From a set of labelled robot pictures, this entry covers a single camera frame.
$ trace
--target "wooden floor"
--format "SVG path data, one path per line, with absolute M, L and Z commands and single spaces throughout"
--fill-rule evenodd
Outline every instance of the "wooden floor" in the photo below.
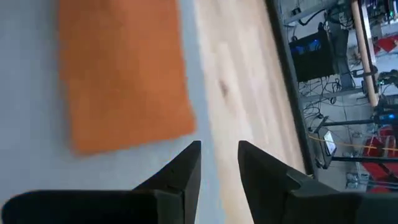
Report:
M 238 168 L 245 139 L 304 172 L 263 0 L 196 0 L 211 131 L 226 223 L 252 223 Z

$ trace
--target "orange mat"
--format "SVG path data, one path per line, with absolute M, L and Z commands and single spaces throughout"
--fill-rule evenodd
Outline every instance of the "orange mat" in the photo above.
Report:
M 60 0 L 60 76 L 80 154 L 195 130 L 178 0 Z

